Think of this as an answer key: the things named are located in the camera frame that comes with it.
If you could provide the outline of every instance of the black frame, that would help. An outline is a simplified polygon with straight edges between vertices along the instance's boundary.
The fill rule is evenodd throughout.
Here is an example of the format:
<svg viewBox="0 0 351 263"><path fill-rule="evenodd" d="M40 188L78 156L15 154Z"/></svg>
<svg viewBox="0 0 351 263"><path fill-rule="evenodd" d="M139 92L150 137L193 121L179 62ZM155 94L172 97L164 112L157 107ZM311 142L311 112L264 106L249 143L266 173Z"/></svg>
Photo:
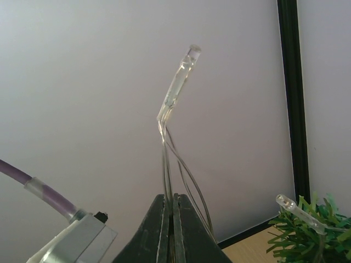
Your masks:
<svg viewBox="0 0 351 263"><path fill-rule="evenodd" d="M290 129L295 198L304 196L310 202L307 139L302 86L297 1L278 0L281 50L284 64L285 89ZM268 227L268 221L218 243L226 248Z"/></svg>

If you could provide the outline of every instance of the wooden surface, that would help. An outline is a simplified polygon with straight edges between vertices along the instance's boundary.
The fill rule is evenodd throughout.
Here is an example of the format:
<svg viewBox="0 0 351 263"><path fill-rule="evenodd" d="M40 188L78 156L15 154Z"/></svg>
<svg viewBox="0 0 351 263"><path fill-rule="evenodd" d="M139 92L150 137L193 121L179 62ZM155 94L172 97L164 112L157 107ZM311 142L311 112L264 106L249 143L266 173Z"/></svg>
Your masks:
<svg viewBox="0 0 351 263"><path fill-rule="evenodd" d="M270 227L223 249L223 252L233 263L276 263L278 259L273 257L273 252L265 252L271 246L267 241L274 237L268 232L279 233L277 229Z"/></svg>

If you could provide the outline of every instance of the transparent plastic tip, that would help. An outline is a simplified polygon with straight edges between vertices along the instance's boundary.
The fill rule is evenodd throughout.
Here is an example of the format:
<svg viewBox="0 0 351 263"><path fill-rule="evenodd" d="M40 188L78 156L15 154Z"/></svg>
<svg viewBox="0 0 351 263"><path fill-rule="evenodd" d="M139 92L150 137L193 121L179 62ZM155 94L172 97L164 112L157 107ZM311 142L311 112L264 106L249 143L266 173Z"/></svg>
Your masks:
<svg viewBox="0 0 351 263"><path fill-rule="evenodd" d="M289 211L290 213L294 214L304 222L306 222L311 228L313 228L318 234L325 235L325 228L327 225L319 222L316 218L306 213L300 207L296 205L296 203L287 198L284 195L278 195L276 197L276 202L282 206L285 210Z"/></svg>
<svg viewBox="0 0 351 263"><path fill-rule="evenodd" d="M157 120L159 122L166 123L166 121L169 119L170 114L178 100L179 93L188 79L190 72L194 69L200 54L201 48L197 45L191 45L189 51L180 62L179 69L175 73L171 86L169 87L165 100L161 106L160 112L158 113Z"/></svg>

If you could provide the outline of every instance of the wire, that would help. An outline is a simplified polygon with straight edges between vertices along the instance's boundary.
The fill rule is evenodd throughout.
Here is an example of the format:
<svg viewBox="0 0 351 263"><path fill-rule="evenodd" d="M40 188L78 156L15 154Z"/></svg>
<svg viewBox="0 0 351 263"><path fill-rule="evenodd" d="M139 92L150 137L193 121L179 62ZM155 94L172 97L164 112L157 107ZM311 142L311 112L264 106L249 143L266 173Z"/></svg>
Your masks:
<svg viewBox="0 0 351 263"><path fill-rule="evenodd" d="M0 171L24 185L24 188L49 204L70 222L78 209L65 197L36 177L24 173L7 162L0 160Z"/></svg>
<svg viewBox="0 0 351 263"><path fill-rule="evenodd" d="M183 184L184 184L184 187L186 189L186 192L188 193L189 195L189 198L191 200L191 202L193 203L194 205L194 208L196 210L196 212L198 213L199 217L200 217L200 220L202 221L204 227L206 228L207 232L210 234L210 236L212 236L214 238L214 234L213 234L213 227L212 227L212 222L211 222L211 217L210 217L210 213L208 212L208 209L207 209L207 205L206 205L206 202L205 202L205 199L203 198L203 195L201 193L201 190L195 180L195 178L193 177L192 173L189 171L189 170L186 170L187 171L187 174L189 175L189 177L191 178L192 182L194 183L195 185L195 188L197 190L197 193L199 194L200 196L200 199L201 199L201 202L202 202L202 205L205 209L205 212L206 212L206 218L207 218L207 221L205 220L205 218L203 217L202 215L202 212L199 208L199 206L197 205L196 201L195 201L195 198L193 196L193 194L191 193L191 190L189 188L189 185L186 181L186 178L183 174L183 169L182 169L182 159L180 158L180 155L179 155L179 152L177 151L177 148L176 148L176 145L173 141L173 138L171 136L171 132L169 131L168 127L166 126L166 132L167 132L167 135L169 137L169 141L171 142L171 145L169 145L169 143L167 143L167 145L170 147L171 151L174 153L174 155L177 157L177 162L178 162L178 167L179 167L179 171L180 171L180 175L182 177L182 181L183 181Z"/></svg>
<svg viewBox="0 0 351 263"><path fill-rule="evenodd" d="M23 171L13 167L11 164L0 160L0 172L3 174L10 176L12 179L15 179L17 182L25 185L28 181L32 179L32 177Z"/></svg>
<svg viewBox="0 0 351 263"><path fill-rule="evenodd" d="M172 182L171 182L171 172L169 168L169 158L166 145L166 133L165 124L163 119L158 121L158 129L161 134L162 139L162 182L163 190L165 192L166 206L168 208L169 215L173 215L173 192L172 192Z"/></svg>

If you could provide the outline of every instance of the white background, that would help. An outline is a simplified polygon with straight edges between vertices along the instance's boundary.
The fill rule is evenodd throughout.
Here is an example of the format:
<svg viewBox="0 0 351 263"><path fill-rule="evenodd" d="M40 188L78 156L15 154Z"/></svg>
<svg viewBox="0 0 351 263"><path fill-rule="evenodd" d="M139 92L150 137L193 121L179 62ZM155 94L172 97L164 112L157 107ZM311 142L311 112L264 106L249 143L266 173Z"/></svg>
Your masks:
<svg viewBox="0 0 351 263"><path fill-rule="evenodd" d="M190 44L203 53L170 129L217 239L294 196L275 0L2 1L0 19L0 157L108 212L119 235L105 262L162 193L156 116ZM24 262L67 225L6 176L0 210L1 262Z"/></svg>
<svg viewBox="0 0 351 263"><path fill-rule="evenodd" d="M351 2L298 1L311 191L351 216Z"/></svg>

